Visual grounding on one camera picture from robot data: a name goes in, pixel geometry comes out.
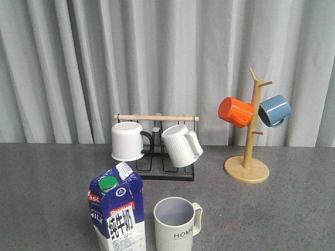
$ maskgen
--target black metal mug rack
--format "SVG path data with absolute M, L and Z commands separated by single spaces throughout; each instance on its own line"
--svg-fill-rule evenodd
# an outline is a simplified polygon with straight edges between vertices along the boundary
M 151 130 L 155 147 L 152 152 L 145 153 L 141 159 L 127 162 L 127 164 L 135 170 L 142 179 L 153 180 L 177 180 L 177 181 L 194 181 L 194 164 L 185 167 L 174 167 L 169 158 L 169 154 L 165 151 L 162 141 L 162 132 L 164 131 L 163 121 L 175 121 L 177 124 L 192 123 L 193 130 L 198 133 L 197 122 L 199 117 L 196 116 L 163 116 L 156 113 L 154 116 L 144 115 L 114 115 L 114 118 L 120 123 L 121 120 L 135 121 L 139 123 L 142 120 L 153 121 Z

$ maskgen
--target blue mug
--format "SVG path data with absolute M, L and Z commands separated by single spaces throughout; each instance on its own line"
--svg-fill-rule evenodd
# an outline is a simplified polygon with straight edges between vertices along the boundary
M 276 128 L 284 122 L 284 118 L 291 112 L 291 106 L 287 100 L 283 96 L 277 95 L 260 103 L 258 115 L 268 127 Z

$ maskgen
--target green bottle cap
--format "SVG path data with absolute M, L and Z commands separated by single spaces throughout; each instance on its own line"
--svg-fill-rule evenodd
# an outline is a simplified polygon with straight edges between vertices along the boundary
M 100 190 L 110 190 L 118 185 L 117 179 L 114 176 L 107 176 L 99 181 Z

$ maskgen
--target mug rack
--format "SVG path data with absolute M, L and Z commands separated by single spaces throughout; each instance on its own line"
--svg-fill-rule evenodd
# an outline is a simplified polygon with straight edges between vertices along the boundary
M 153 121 L 151 130 L 155 144 L 153 152 L 145 153 L 144 156 L 136 161 L 127 162 L 127 164 L 135 170 L 142 179 L 154 180 L 177 180 L 177 181 L 194 181 L 194 164 L 185 167 L 174 167 L 169 158 L 169 154 L 165 151 L 162 141 L 163 121 L 176 121 L 177 124 L 192 123 L 193 130 L 197 132 L 197 123 L 199 117 L 196 116 L 163 116 L 156 113 L 153 116 L 146 115 L 114 115 L 120 123 L 121 120 L 135 121 L 139 123 L 142 120 Z
M 249 69 L 254 80 L 254 88 L 252 94 L 252 105 L 254 114 L 248 124 L 247 140 L 245 143 L 244 156 L 234 156 L 226 160 L 224 168 L 226 172 L 233 178 L 244 183 L 261 183 L 265 181 L 269 174 L 269 168 L 263 162 L 252 157 L 255 134 L 264 135 L 264 132 L 256 131 L 258 110 L 262 96 L 262 88 L 271 85 L 274 81 L 264 83 L 262 79 L 258 79 L 252 68 Z

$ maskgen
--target table surface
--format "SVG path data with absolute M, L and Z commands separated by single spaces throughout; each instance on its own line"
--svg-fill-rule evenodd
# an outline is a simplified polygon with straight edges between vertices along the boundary
M 335 149 L 254 147 L 270 169 L 260 184 L 224 172 L 241 146 L 203 146 L 195 181 L 145 180 L 147 251 L 153 208 L 179 196 L 204 209 L 197 250 L 335 250 Z M 87 202 L 90 181 L 110 169 L 111 145 L 0 144 L 0 250 L 99 250 Z

